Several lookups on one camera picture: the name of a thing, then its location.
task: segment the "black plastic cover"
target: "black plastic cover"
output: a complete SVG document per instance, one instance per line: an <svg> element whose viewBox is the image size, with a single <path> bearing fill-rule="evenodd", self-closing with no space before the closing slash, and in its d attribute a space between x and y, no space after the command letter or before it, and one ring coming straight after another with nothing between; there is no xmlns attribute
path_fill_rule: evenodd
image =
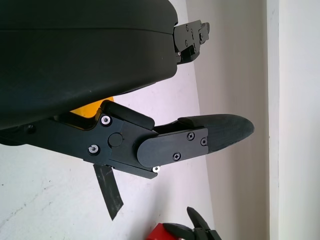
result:
<svg viewBox="0 0 320 240"><path fill-rule="evenodd" d="M139 29L173 34L168 0L1 0L0 30Z"/></svg>
<svg viewBox="0 0 320 240"><path fill-rule="evenodd" d="M173 41L143 30L0 31L0 130L171 78Z"/></svg>
<svg viewBox="0 0 320 240"><path fill-rule="evenodd" d="M177 71L168 0L1 0L0 130Z"/></svg>

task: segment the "metal bolt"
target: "metal bolt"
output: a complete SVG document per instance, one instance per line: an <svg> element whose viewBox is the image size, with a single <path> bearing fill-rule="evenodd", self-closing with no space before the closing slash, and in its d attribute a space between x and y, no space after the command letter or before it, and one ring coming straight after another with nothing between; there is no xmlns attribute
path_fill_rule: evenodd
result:
<svg viewBox="0 0 320 240"><path fill-rule="evenodd" d="M175 154L173 154L172 158L174 161L180 160L180 158L181 158L180 152L176 152Z"/></svg>
<svg viewBox="0 0 320 240"><path fill-rule="evenodd" d="M111 118L107 115L101 118L102 125L109 125L111 123Z"/></svg>
<svg viewBox="0 0 320 240"><path fill-rule="evenodd" d="M206 139L205 137L202 138L202 139L201 139L201 145L202 145L202 146L207 146L207 144L208 144L207 139Z"/></svg>
<svg viewBox="0 0 320 240"><path fill-rule="evenodd" d="M160 171L160 166L155 166L152 168L152 172L158 173Z"/></svg>
<svg viewBox="0 0 320 240"><path fill-rule="evenodd" d="M92 155L97 155L99 153L99 147L97 145L93 144L90 147L88 147L88 151Z"/></svg>
<svg viewBox="0 0 320 240"><path fill-rule="evenodd" d="M34 134L36 132L36 127L34 125L26 125L24 127L24 132L26 134Z"/></svg>
<svg viewBox="0 0 320 240"><path fill-rule="evenodd" d="M186 137L188 138L189 141L192 141L193 139L195 139L195 133L189 132Z"/></svg>

